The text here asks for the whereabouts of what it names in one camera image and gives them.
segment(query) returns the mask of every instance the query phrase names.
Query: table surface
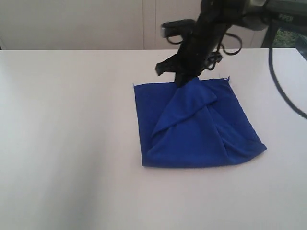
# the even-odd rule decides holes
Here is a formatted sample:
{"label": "table surface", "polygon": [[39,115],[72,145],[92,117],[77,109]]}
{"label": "table surface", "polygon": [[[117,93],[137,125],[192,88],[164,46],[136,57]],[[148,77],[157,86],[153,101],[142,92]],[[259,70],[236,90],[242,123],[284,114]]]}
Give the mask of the table surface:
{"label": "table surface", "polygon": [[[268,147],[237,166],[141,166],[133,85],[168,82],[174,50],[0,52],[1,230],[300,230],[307,227],[307,121],[278,94],[268,50],[225,56],[201,78],[230,84]],[[307,62],[274,51],[307,111]]]}

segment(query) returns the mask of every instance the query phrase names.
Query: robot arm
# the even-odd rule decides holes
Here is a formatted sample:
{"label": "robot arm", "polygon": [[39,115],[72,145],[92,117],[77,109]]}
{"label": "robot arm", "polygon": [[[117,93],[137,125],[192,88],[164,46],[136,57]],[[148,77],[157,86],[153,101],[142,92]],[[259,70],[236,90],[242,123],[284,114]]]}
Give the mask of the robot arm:
{"label": "robot arm", "polygon": [[156,72],[158,75],[174,72],[175,83],[181,87],[203,70],[212,70],[222,59],[219,49],[232,25],[257,31],[272,21],[307,27],[306,1],[202,0],[197,21],[181,20],[162,25],[163,37],[169,41],[170,37],[180,35],[182,42],[175,55],[156,65]]}

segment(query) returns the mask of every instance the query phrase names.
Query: green foliage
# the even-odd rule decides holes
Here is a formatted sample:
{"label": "green foliage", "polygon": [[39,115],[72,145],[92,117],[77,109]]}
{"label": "green foliage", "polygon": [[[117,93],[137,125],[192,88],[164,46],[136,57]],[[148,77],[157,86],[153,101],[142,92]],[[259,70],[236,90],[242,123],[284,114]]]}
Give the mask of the green foliage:
{"label": "green foliage", "polygon": [[279,29],[273,42],[274,48],[292,48],[298,39],[299,34]]}

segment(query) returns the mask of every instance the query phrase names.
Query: cloth fold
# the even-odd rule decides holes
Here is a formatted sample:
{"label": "cloth fold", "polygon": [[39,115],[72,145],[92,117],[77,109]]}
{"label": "cloth fold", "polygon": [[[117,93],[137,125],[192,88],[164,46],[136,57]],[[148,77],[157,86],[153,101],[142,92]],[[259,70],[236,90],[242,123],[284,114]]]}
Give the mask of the cloth fold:
{"label": "cloth fold", "polygon": [[134,87],[142,164],[195,168],[239,164],[266,150],[229,79]]}

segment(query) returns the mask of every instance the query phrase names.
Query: blue cloth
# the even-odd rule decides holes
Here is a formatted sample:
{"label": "blue cloth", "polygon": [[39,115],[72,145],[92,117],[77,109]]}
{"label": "blue cloth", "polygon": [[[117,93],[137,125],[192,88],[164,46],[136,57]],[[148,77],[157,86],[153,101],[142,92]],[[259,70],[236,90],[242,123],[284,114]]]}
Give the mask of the blue cloth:
{"label": "blue cloth", "polygon": [[240,164],[266,150],[229,79],[134,86],[142,165],[200,168]]}

